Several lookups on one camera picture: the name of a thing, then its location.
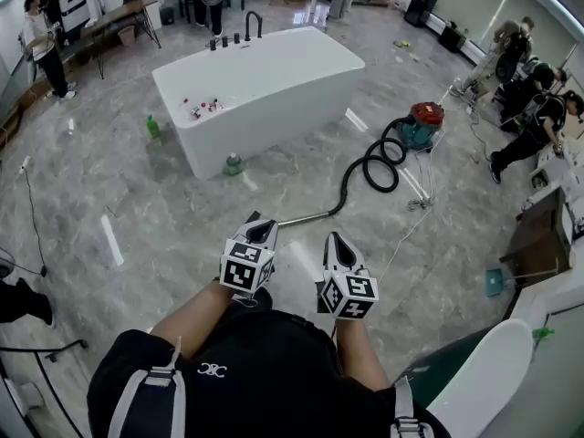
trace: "white bathtub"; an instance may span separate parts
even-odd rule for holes
[[[194,174],[219,173],[345,113],[365,63],[314,27],[302,27],[176,60],[152,71]],[[222,109],[191,109],[218,99]]]

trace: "white sneaker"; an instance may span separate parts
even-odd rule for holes
[[[75,92],[75,91],[69,91],[65,96],[63,96],[61,98],[61,102],[73,99],[76,94],[77,94],[77,92]]]

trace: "hand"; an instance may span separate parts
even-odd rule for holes
[[[554,145],[554,153],[558,156],[558,157],[563,157],[564,155],[564,142],[561,141],[558,143],[558,146]]]

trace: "black faucet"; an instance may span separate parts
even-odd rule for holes
[[[249,16],[254,15],[257,18],[257,37],[261,38],[262,36],[262,16],[260,16],[255,11],[248,11],[247,15],[245,16],[245,42],[249,42],[251,39],[249,38]]]

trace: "plastic bottle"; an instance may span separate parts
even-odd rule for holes
[[[229,154],[229,157],[227,158],[227,162],[223,169],[223,173],[228,176],[233,176],[237,175],[238,173],[241,173],[243,170],[244,163],[241,160],[241,158],[234,152]]]
[[[158,121],[154,120],[152,115],[149,115],[148,119],[146,120],[146,128],[148,128],[150,136],[152,136],[154,139],[161,137],[161,129],[158,126]]]
[[[533,330],[533,340],[543,340],[554,334],[556,331],[550,328],[539,328]]]

